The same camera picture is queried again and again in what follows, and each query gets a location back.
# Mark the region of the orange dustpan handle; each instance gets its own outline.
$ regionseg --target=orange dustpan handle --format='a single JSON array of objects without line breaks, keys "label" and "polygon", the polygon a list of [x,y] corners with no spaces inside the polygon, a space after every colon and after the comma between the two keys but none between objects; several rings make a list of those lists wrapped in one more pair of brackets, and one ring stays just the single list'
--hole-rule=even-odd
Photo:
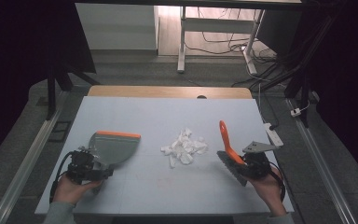
[{"label": "orange dustpan handle", "polygon": [[243,159],[241,159],[241,157],[237,154],[237,152],[234,151],[234,149],[232,149],[231,145],[229,144],[228,131],[225,122],[220,120],[219,126],[220,133],[222,134],[223,143],[225,144],[225,149],[228,156],[238,164],[245,164]]}]

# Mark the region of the metal bracket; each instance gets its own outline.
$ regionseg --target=metal bracket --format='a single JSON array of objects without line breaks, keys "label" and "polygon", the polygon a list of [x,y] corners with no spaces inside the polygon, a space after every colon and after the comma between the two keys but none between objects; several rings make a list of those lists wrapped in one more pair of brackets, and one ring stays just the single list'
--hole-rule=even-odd
[{"label": "metal bracket", "polygon": [[242,152],[259,153],[259,152],[271,151],[275,149],[278,148],[270,144],[264,144],[264,143],[253,141],[251,144],[249,144],[249,146],[244,148]]}]

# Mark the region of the black curtain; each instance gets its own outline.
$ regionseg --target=black curtain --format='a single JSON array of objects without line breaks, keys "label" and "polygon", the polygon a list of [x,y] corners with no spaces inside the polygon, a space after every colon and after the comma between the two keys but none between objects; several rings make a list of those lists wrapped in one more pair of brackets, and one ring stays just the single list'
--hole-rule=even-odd
[{"label": "black curtain", "polygon": [[358,0],[343,6],[309,72],[318,112],[358,162]]},{"label": "black curtain", "polygon": [[75,3],[0,1],[0,145],[51,66],[95,73]]}]

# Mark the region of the human hand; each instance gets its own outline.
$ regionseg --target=human hand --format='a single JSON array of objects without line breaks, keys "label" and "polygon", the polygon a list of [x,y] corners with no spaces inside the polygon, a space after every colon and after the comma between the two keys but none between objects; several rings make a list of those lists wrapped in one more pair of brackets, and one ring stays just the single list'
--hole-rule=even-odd
[{"label": "human hand", "polygon": [[102,181],[91,181],[84,185],[78,185],[64,174],[58,182],[57,189],[54,193],[53,202],[63,202],[77,204],[83,194],[89,190],[100,186]]},{"label": "human hand", "polygon": [[[282,179],[280,172],[275,167],[271,167],[280,179]],[[266,203],[271,214],[274,217],[286,215],[286,209],[281,201],[281,188],[278,181],[270,174],[261,179],[251,179],[244,176],[254,187],[258,196]]]}]

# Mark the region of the pile of white paper scraps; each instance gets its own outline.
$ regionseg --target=pile of white paper scraps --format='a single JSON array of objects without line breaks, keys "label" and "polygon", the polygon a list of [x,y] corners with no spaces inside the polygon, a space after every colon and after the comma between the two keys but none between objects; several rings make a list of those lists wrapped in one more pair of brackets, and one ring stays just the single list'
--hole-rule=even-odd
[{"label": "pile of white paper scraps", "polygon": [[208,150],[208,145],[203,137],[198,141],[190,140],[191,131],[186,128],[182,130],[178,138],[170,145],[161,148],[161,152],[166,156],[170,156],[170,166],[175,167],[176,161],[180,161],[184,165],[193,162],[193,154],[203,154]]}]

